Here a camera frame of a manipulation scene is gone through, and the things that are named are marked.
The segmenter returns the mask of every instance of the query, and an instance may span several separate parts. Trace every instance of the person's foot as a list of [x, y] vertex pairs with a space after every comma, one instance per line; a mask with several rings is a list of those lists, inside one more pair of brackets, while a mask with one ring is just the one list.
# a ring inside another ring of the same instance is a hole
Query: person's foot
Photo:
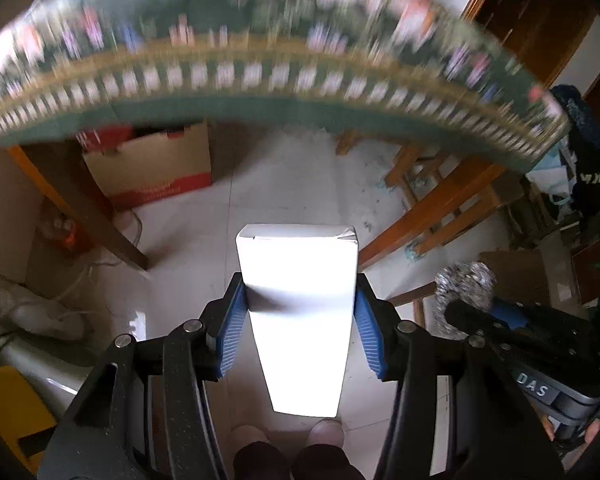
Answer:
[[253, 444], [254, 442], [268, 442], [267, 435], [260, 428], [250, 426], [237, 426], [233, 428], [230, 435], [230, 441], [234, 454], [240, 451], [243, 447]]
[[344, 446], [344, 430], [337, 420], [321, 420], [309, 433], [306, 440], [308, 446], [313, 444], [329, 444], [330, 446]]

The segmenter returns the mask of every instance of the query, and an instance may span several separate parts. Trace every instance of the white box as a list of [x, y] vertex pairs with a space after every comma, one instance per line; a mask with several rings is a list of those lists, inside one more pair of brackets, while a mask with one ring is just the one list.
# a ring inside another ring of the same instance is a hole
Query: white box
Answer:
[[249, 224], [235, 241], [273, 409], [336, 416], [356, 289], [356, 232]]

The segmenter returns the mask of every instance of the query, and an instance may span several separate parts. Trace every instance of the dark pants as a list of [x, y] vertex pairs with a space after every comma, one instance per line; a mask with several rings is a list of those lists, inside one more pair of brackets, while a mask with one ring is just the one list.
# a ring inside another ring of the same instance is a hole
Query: dark pants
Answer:
[[328, 444], [305, 447], [291, 468], [286, 458], [267, 442], [253, 442], [234, 457], [235, 480], [365, 480], [344, 451]]

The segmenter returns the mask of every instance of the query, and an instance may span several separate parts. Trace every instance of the red and brown box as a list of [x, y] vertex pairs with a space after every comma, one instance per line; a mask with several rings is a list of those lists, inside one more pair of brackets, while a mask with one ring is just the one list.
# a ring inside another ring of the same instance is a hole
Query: red and brown box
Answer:
[[112, 150], [123, 142], [133, 139], [133, 137], [133, 127], [125, 124], [106, 126], [97, 130], [86, 130], [75, 136], [85, 152]]
[[118, 211], [211, 186], [206, 123], [128, 140], [113, 152], [85, 153], [84, 161]]

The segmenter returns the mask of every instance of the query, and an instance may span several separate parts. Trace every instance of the wooden table leg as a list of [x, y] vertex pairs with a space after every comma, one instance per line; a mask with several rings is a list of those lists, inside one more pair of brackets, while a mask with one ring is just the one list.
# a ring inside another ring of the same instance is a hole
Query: wooden table leg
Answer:
[[422, 256], [427, 251], [432, 250], [439, 245], [450, 242], [468, 227], [478, 222], [481, 222], [487, 216], [491, 215], [498, 209], [498, 205], [493, 203], [488, 196], [480, 197], [480, 200], [472, 205], [469, 209], [461, 212], [448, 224], [443, 225], [431, 236], [418, 244], [414, 251], [419, 256]]
[[427, 322], [424, 317], [424, 302], [422, 301], [422, 298], [413, 300], [413, 320], [416, 322], [416, 325], [423, 327], [424, 330], [427, 329]]
[[[431, 173], [431, 176], [433, 177], [433, 180], [435, 181], [436, 185], [438, 185], [440, 182], [442, 182], [444, 179], [442, 178], [442, 175], [440, 174], [440, 171], [438, 170], [438, 168], [436, 168], [435, 170], [433, 170], [433, 172]], [[452, 211], [452, 213], [454, 214], [454, 216], [460, 216], [462, 214], [462, 211], [460, 211], [460, 209], [454, 209]]]
[[449, 156], [444, 152], [437, 152], [436, 155], [427, 162], [422, 163], [422, 169], [414, 175], [415, 178], [426, 179], [428, 176], [431, 176], [435, 171], [440, 174], [438, 168], [442, 166], [445, 160], [447, 160]]
[[338, 140], [336, 155], [347, 155], [360, 139], [361, 136], [354, 130], [346, 130]]
[[72, 179], [66, 159], [52, 144], [13, 146], [9, 154], [36, 187], [65, 215], [119, 257], [139, 269], [148, 269], [149, 260], [118, 231]]
[[422, 148], [414, 143], [410, 143], [400, 149], [394, 166], [384, 178], [384, 183], [387, 187], [398, 186], [400, 184], [404, 178], [404, 174], [414, 165], [421, 151]]
[[412, 303], [416, 300], [421, 300], [422, 298], [428, 298], [429, 296], [433, 296], [436, 293], [436, 282], [430, 282], [426, 285], [419, 286], [418, 288], [414, 288], [409, 292], [404, 292], [402, 294], [398, 294], [398, 296], [394, 296], [389, 298], [387, 301], [391, 303], [393, 306], [401, 306], [407, 303]]
[[504, 168], [494, 162], [476, 156], [464, 158], [448, 177], [402, 218], [362, 248], [358, 255], [359, 270], [411, 242], [473, 195], [483, 191], [503, 171]]

